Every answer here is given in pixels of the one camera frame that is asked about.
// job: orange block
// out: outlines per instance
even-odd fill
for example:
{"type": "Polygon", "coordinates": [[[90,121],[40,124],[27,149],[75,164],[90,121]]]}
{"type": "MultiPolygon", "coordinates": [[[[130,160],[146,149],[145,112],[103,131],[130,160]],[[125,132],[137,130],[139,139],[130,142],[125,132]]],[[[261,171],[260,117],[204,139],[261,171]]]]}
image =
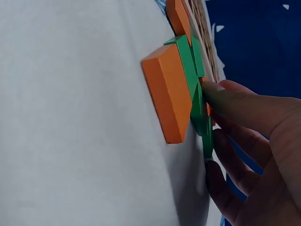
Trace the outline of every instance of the orange block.
{"type": "Polygon", "coordinates": [[[185,140],[192,102],[176,44],[157,49],[142,68],[167,143],[185,140]]]}
{"type": "MultiPolygon", "coordinates": [[[[203,85],[203,82],[204,81],[207,81],[207,78],[206,77],[203,77],[203,78],[199,78],[199,82],[201,83],[201,85],[203,85]]],[[[208,116],[210,116],[211,115],[211,107],[210,107],[210,105],[208,104],[208,102],[206,102],[206,109],[207,109],[207,114],[208,114],[208,116]]]]}
{"type": "Polygon", "coordinates": [[[182,0],[166,0],[166,12],[176,36],[186,34],[191,46],[190,23],[182,0]]]}

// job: puzzle piece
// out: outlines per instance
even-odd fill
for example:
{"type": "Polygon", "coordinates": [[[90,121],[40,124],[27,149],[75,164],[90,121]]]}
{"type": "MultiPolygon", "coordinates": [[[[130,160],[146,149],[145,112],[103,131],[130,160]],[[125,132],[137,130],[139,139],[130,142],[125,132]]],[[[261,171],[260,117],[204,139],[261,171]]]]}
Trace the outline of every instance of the puzzle piece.
{"type": "Polygon", "coordinates": [[[190,23],[182,0],[166,0],[166,12],[176,36],[187,35],[191,46],[190,23]]]}
{"type": "Polygon", "coordinates": [[[200,84],[197,84],[196,91],[192,100],[192,110],[190,113],[190,118],[194,128],[199,136],[208,136],[208,117],[206,112],[204,112],[204,103],[202,97],[202,88],[200,84]]]}
{"type": "Polygon", "coordinates": [[[200,52],[200,43],[199,41],[192,35],[191,36],[192,46],[190,47],[191,55],[193,58],[193,63],[197,75],[199,78],[205,77],[204,66],[202,61],[202,55],[200,52]]]}
{"type": "Polygon", "coordinates": [[[197,76],[186,35],[172,38],[165,45],[177,44],[184,68],[190,97],[192,99],[191,121],[199,136],[208,135],[206,104],[203,102],[202,89],[197,76]]]}
{"type": "Polygon", "coordinates": [[[142,61],[142,68],[166,142],[183,142],[192,102],[177,45],[157,49],[142,61]]]}
{"type": "Polygon", "coordinates": [[[199,83],[198,76],[196,74],[193,59],[190,52],[190,47],[188,44],[188,40],[186,35],[178,36],[172,38],[171,40],[164,43],[164,45],[176,44],[180,53],[180,57],[182,60],[182,65],[184,68],[186,81],[188,84],[188,89],[190,92],[191,100],[194,97],[194,92],[196,90],[196,86],[199,83]]]}
{"type": "Polygon", "coordinates": [[[211,159],[212,158],[212,152],[213,152],[213,127],[212,127],[212,118],[208,118],[208,127],[209,127],[209,135],[203,136],[203,151],[204,151],[204,158],[205,159],[211,159]]]}
{"type": "MultiPolygon", "coordinates": [[[[201,85],[203,85],[203,82],[204,82],[204,81],[207,81],[207,78],[206,78],[206,77],[199,78],[199,82],[200,82],[201,85]]],[[[208,104],[207,101],[204,100],[204,102],[206,102],[205,108],[207,109],[207,115],[210,116],[210,115],[211,115],[212,108],[210,107],[210,105],[208,104]]]]}

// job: blue fabric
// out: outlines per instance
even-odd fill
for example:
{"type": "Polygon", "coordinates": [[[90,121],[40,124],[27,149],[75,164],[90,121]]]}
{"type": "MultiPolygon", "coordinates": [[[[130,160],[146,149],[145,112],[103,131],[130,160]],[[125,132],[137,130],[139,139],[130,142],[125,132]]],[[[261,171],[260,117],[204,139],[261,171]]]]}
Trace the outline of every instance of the blue fabric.
{"type": "Polygon", "coordinates": [[[166,16],[165,8],[166,8],[166,0],[155,0],[155,2],[160,7],[162,13],[166,16]]]}
{"type": "MultiPolygon", "coordinates": [[[[211,0],[206,4],[211,23],[225,26],[215,34],[215,45],[227,79],[259,94],[301,98],[300,0],[211,0]]],[[[238,154],[261,173],[239,149],[238,154]]],[[[227,182],[245,198],[229,178],[227,182]]]]}

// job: green block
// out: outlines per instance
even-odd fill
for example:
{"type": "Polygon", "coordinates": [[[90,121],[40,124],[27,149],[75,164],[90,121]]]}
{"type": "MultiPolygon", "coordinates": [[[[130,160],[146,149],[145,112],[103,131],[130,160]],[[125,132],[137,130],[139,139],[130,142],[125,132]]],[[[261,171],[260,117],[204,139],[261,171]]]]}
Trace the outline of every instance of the green block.
{"type": "Polygon", "coordinates": [[[185,77],[190,93],[191,100],[193,100],[197,84],[199,84],[198,76],[194,67],[193,59],[191,56],[190,46],[186,35],[172,38],[164,43],[164,45],[176,44],[181,57],[185,77]]]}
{"type": "Polygon", "coordinates": [[[193,63],[199,78],[205,77],[204,66],[201,55],[201,47],[199,41],[192,35],[192,46],[190,47],[193,63]]]}
{"type": "Polygon", "coordinates": [[[212,118],[208,117],[208,126],[209,126],[209,135],[203,136],[203,150],[204,150],[204,158],[211,159],[213,152],[213,127],[212,127],[212,118]]]}
{"type": "Polygon", "coordinates": [[[204,108],[203,103],[202,88],[200,84],[197,84],[192,100],[190,119],[199,136],[209,135],[210,128],[208,126],[207,112],[205,111],[206,109],[204,108]]]}

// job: white fabric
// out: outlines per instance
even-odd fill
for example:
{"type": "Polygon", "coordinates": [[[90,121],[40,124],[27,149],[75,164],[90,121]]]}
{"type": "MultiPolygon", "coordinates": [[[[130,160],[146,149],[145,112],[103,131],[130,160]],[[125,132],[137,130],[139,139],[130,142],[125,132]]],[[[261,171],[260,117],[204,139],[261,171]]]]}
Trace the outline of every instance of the white fabric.
{"type": "Polygon", "coordinates": [[[140,67],[173,35],[153,0],[0,1],[0,225],[206,224],[197,136],[166,145],[140,67]]]}

